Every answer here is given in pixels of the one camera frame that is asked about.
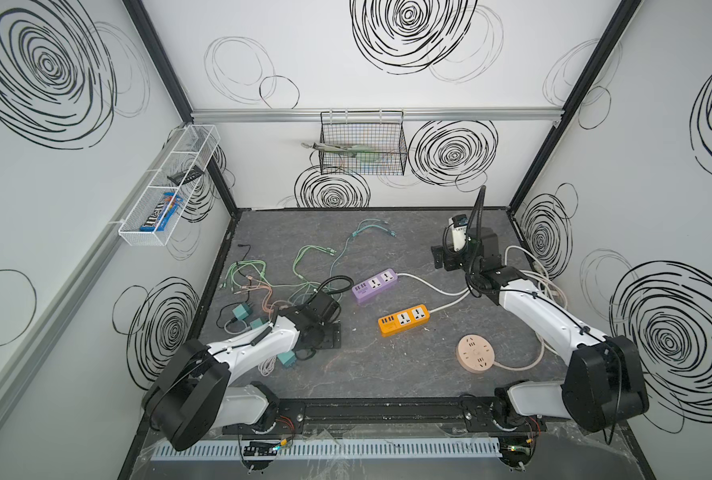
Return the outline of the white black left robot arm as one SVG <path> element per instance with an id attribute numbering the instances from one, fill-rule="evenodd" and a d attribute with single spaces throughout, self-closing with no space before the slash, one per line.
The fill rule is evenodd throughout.
<path id="1" fill-rule="evenodd" d="M 337 300 L 317 292 L 301 304 L 274 308 L 269 321 L 236 337 L 181 345 L 149 388 L 142 408 L 151 426 L 177 451 L 214 429 L 245 425 L 259 432 L 276 424 L 280 400 L 266 385 L 233 383 L 281 354 L 313 353 L 340 345 Z"/>

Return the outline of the purple power strip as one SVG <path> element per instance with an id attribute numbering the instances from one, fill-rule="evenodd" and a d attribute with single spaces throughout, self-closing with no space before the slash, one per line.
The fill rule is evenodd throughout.
<path id="1" fill-rule="evenodd" d="M 397 273 L 389 268 L 369 279 L 355 284 L 352 293 L 358 305 L 363 305 L 398 283 Z"/>

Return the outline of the orange power strip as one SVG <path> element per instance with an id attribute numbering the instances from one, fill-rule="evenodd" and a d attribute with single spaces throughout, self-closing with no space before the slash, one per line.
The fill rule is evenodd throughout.
<path id="1" fill-rule="evenodd" d="M 378 319 L 378 327 L 383 338 L 387 338 L 428 322 L 430 313 L 424 304 L 417 305 Z"/>

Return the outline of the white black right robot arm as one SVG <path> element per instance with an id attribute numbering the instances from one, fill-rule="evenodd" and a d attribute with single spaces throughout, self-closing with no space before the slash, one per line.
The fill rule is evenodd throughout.
<path id="1" fill-rule="evenodd" d="M 458 251 L 432 247 L 434 264 L 464 274 L 469 294 L 488 297 L 546 341 L 567 366 L 561 381 L 521 381 L 496 391 L 494 415 L 511 425 L 518 418 L 547 416 L 574 421 L 588 432 L 612 431 L 650 409 L 637 346 L 571 314 L 525 272 L 505 264 L 497 235 L 467 232 Z"/>

